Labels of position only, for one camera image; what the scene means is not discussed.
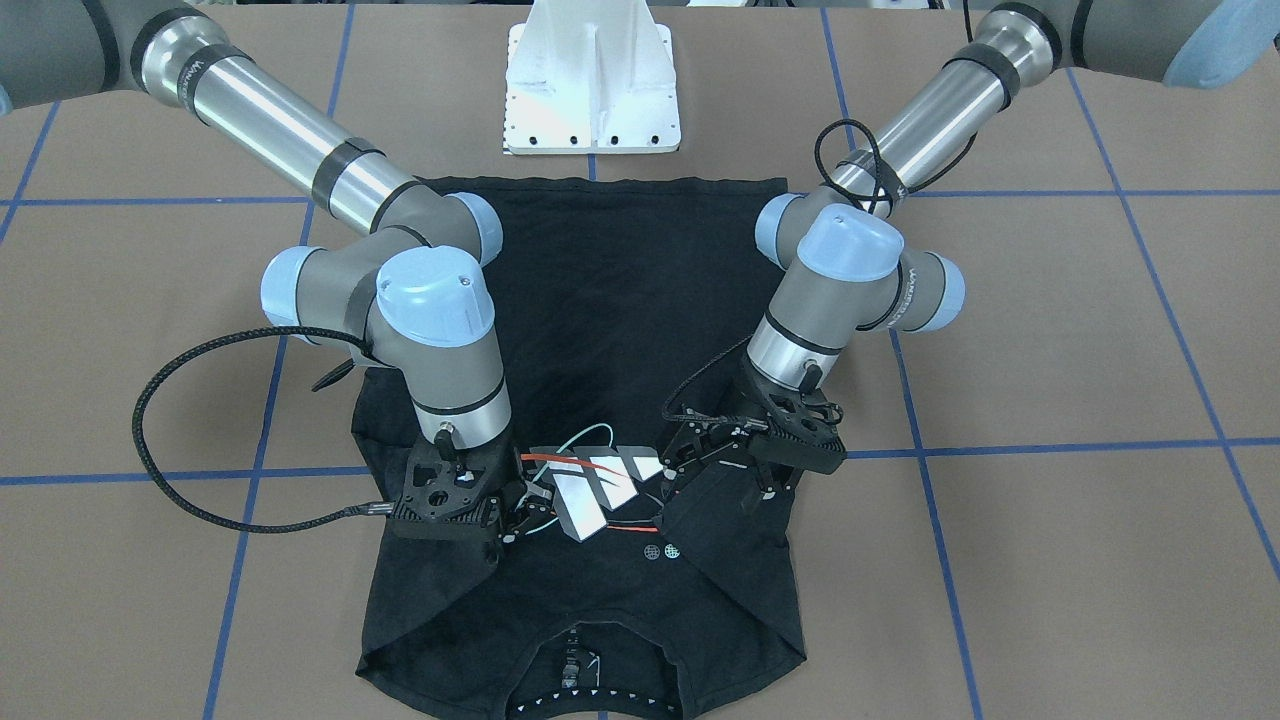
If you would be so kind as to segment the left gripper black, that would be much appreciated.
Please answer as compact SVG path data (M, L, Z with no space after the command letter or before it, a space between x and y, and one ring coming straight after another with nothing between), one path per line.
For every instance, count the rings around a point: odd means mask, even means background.
M687 389L712 366L696 370L666 400L664 491L682 491L721 468L745 473L755 486L749 501L767 501L795 489L804 471L831 474L847 457L837 429L844 410L817 388L815 366L794 389L742 360L712 410L686 404Z

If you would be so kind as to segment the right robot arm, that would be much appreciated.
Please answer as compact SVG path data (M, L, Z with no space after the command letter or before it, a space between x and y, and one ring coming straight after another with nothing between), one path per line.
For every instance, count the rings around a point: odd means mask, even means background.
M524 479L483 275L503 245L495 209L472 193L434 192L274 78L188 3L3 4L4 113L119 90L187 111L364 233L338 251L279 252L260 284L269 327L188 350L145 386L131 433L151 482L183 511L238 532L283 534L384 516L410 539L497 541ZM145 438L160 384L216 348L275 336L347 351L319 389L357 366L403 377L419 432L393 500L261 525L193 505L161 474Z

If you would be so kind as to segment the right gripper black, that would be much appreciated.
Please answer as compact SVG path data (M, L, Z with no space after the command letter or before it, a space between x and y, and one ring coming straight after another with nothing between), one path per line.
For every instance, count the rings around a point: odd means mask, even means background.
M454 450L417 438L404 464L388 527L415 541L515 543L536 528L536 509L516 505L525 495L522 462L511 430L475 448Z

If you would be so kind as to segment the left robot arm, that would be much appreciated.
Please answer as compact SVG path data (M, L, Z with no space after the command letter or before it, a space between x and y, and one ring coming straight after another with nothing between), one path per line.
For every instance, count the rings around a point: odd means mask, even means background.
M1277 33L1277 1L1005 1L992 9L977 31L969 27L969 44L940 69L922 92L883 129L872 133L865 126L844 118L819 133L814 163L822 184L809 193L782 195L765 205L756 224L762 252L777 263L792 252L799 236L809 231L812 217L826 211L865 211L869 225L886 229L876 215L890 219L901 214L906 197L946 176L972 145L970 135L1007 108L1018 96L1059 68L1094 70L1116 77L1134 77L1179 88L1224 86L1271 51ZM852 149L837 167L822 165L823 138L841 126L858 128L868 146ZM1234 447L1228 438L1189 346L1184 343L1176 313L1167 296L1148 247L1130 214L1130 196L1111 177L1114 196L1126 214L1130 231L1155 283L1170 328L1194 380L1197 393L1213 425L1204 447L1221 451L1242 501L1256 514L1251 488L1240 474Z

